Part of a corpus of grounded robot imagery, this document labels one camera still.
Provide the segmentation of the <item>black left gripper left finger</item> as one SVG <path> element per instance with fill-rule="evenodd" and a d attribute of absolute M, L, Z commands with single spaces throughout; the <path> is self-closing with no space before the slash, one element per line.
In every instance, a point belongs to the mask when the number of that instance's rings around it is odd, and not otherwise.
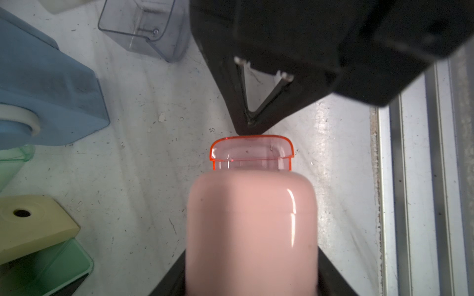
<path fill-rule="evenodd" d="M 185 263 L 186 251 L 178 257 L 149 296 L 185 296 Z"/>

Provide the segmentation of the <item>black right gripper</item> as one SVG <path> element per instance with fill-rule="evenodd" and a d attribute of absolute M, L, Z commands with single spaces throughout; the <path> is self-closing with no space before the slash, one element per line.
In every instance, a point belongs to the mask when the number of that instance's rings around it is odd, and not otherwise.
<path fill-rule="evenodd" d="M 248 135 L 332 91 L 384 106 L 474 33 L 472 1 L 237 1 L 232 17 L 239 56 L 282 72 Z"/>

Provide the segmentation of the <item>pink pencil sharpener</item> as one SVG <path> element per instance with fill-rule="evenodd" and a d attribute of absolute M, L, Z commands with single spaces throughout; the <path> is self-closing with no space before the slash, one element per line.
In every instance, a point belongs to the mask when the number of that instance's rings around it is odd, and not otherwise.
<path fill-rule="evenodd" d="M 297 173 L 205 173 L 187 204 L 189 296 L 313 296 L 318 213 L 311 182 Z"/>

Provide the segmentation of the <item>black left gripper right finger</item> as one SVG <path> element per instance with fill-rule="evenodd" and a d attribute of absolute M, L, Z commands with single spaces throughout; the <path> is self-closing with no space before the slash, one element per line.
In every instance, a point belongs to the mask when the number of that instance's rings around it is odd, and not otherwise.
<path fill-rule="evenodd" d="M 318 248 L 317 295 L 358 296 L 321 248 Z"/>

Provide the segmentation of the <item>clear mint sharpener tray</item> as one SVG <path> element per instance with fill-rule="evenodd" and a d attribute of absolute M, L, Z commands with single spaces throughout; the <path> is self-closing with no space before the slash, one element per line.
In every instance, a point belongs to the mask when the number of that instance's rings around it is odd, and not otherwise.
<path fill-rule="evenodd" d="M 18 148 L 1 150 L 1 191 L 5 189 L 21 168 L 28 161 L 33 159 L 34 154 L 35 146 L 30 144 Z"/>

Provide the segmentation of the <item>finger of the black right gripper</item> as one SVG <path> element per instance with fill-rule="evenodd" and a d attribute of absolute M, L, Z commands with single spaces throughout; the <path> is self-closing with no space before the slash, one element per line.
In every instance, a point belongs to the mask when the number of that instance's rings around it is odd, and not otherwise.
<path fill-rule="evenodd" d="M 235 63 L 236 1 L 190 1 L 191 31 L 239 135 L 251 135 L 243 69 Z"/>

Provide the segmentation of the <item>mint green pencil sharpener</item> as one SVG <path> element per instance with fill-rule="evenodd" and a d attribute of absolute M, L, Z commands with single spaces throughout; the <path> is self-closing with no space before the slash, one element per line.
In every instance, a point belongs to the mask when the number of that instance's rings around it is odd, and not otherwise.
<path fill-rule="evenodd" d="M 94 267 L 79 230 L 50 196 L 2 197 L 1 295 L 74 295 Z"/>

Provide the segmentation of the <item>clear grey sharpener tray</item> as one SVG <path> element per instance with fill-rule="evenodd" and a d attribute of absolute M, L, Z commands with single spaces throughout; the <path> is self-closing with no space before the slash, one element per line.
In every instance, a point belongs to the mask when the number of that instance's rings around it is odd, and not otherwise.
<path fill-rule="evenodd" d="M 190 4 L 185 0 L 108 0 L 98 28 L 131 53 L 178 62 L 191 38 Z"/>

